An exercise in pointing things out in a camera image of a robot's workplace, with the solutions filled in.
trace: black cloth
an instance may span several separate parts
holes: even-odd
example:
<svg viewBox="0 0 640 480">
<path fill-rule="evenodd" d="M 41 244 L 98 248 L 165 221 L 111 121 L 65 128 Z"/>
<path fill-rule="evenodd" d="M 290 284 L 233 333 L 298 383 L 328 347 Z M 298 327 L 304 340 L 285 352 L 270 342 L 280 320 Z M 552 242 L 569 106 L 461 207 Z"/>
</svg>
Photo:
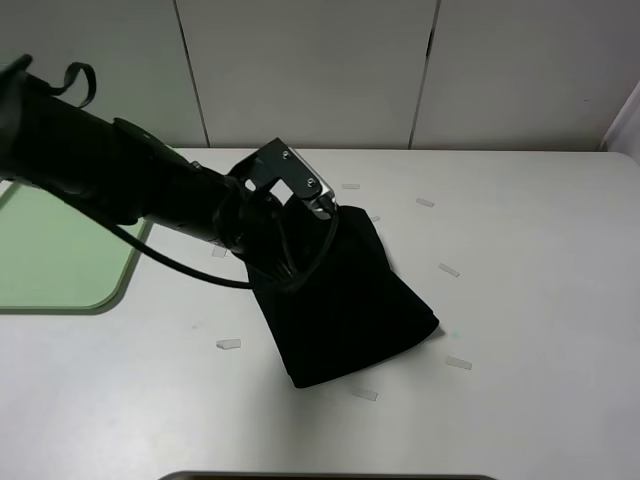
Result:
<svg viewBox="0 0 640 480">
<path fill-rule="evenodd" d="M 367 213 L 339 207 L 338 215 L 329 254 L 300 289 L 255 291 L 284 366 L 298 388 L 404 352 L 426 339 L 439 323 L 391 271 Z M 308 225 L 298 225 L 297 231 L 308 231 Z M 249 279 L 267 281 L 251 268 Z"/>
</svg>

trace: black arm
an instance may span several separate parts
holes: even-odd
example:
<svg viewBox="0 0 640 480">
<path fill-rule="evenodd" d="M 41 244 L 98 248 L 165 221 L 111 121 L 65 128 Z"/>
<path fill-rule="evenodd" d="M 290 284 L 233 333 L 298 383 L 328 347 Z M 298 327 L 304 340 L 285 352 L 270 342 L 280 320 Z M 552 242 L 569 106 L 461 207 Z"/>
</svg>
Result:
<svg viewBox="0 0 640 480">
<path fill-rule="evenodd" d="M 144 217 L 229 248 L 271 278 L 292 277 L 278 223 L 282 205 L 269 185 L 260 195 L 244 186 L 256 154 L 235 176 L 190 164 L 129 122 L 110 124 L 55 98 L 25 71 L 29 63 L 22 57 L 0 73 L 0 178 L 53 185 L 115 223 Z"/>
</svg>

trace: white tabletop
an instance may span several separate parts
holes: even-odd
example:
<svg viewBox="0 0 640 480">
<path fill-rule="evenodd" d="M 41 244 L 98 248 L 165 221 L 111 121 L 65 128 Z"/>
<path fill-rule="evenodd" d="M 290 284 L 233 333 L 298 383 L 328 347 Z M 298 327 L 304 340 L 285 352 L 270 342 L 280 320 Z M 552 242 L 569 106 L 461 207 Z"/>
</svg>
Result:
<svg viewBox="0 0 640 480">
<path fill-rule="evenodd" d="M 226 172 L 248 152 L 182 153 Z M 637 477 L 637 164 L 602 153 L 301 153 L 339 203 L 380 217 L 398 273 L 446 335 L 296 390 L 250 292 L 142 258 L 124 300 L 103 315 L 0 317 L 1 478 Z M 165 228 L 149 244 L 245 278 L 236 259 Z M 215 347 L 230 338 L 242 348 Z M 472 370 L 446 365 L 447 355 Z"/>
</svg>

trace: metal bracket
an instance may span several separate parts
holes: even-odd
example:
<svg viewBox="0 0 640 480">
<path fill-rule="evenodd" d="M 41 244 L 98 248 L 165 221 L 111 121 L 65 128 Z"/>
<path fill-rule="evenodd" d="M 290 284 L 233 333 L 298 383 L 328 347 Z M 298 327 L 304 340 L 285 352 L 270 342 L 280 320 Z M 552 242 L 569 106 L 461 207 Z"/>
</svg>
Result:
<svg viewBox="0 0 640 480">
<path fill-rule="evenodd" d="M 319 219 L 327 220 L 336 212 L 333 189 L 298 152 L 279 138 L 242 160 L 229 175 L 242 183 L 251 180 L 257 195 L 266 194 L 282 180 Z"/>
</svg>

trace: green mat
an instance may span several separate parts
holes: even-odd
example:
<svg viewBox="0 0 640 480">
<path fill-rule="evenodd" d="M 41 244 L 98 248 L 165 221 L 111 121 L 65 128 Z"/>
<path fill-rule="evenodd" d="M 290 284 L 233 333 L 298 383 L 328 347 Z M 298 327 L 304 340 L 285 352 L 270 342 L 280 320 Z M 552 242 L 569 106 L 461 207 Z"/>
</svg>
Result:
<svg viewBox="0 0 640 480">
<path fill-rule="evenodd" d="M 145 240 L 144 221 L 124 227 Z M 134 250 L 57 198 L 14 184 L 0 196 L 0 313 L 99 313 L 124 294 Z"/>
</svg>

